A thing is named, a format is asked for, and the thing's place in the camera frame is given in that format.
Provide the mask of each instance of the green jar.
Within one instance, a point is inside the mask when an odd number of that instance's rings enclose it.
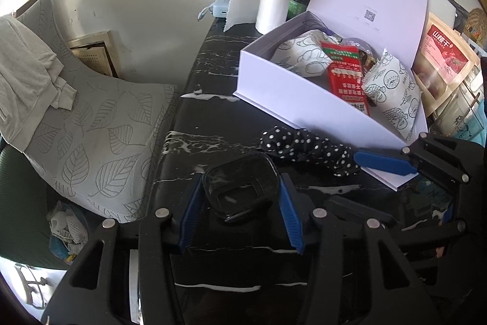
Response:
[[[290,20],[297,15],[306,12],[310,0],[291,0],[287,10],[287,19]]]

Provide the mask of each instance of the polka dot fabric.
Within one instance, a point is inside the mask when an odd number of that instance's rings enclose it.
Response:
[[[328,138],[321,138],[306,129],[275,126],[262,133],[260,148],[279,159],[323,165],[338,177],[356,174],[360,170],[350,147],[335,145]]]

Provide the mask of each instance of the white paper packet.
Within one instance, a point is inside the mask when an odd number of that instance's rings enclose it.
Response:
[[[415,123],[421,92],[411,75],[386,49],[363,79],[364,93],[408,140]]]
[[[321,32],[310,30],[295,39],[281,43],[271,61],[299,76],[321,76],[332,62],[323,49],[321,42],[338,44],[338,41]]]

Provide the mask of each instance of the cardboard box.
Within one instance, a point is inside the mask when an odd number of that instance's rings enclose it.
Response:
[[[282,42],[326,25],[342,37],[363,39],[377,54],[387,48],[409,68],[412,76],[411,66],[421,39],[427,3],[428,0],[311,0],[308,11],[240,52],[234,95],[293,128],[305,128],[355,147],[400,150],[408,143],[377,108],[371,108],[369,117],[326,88],[268,60]],[[420,106],[411,142],[423,131],[427,131],[427,125]],[[393,189],[414,176],[366,171]]]

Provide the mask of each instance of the plastic bag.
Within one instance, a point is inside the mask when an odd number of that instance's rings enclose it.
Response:
[[[480,59],[463,38],[429,13],[412,72],[419,89],[425,115],[444,103]]]

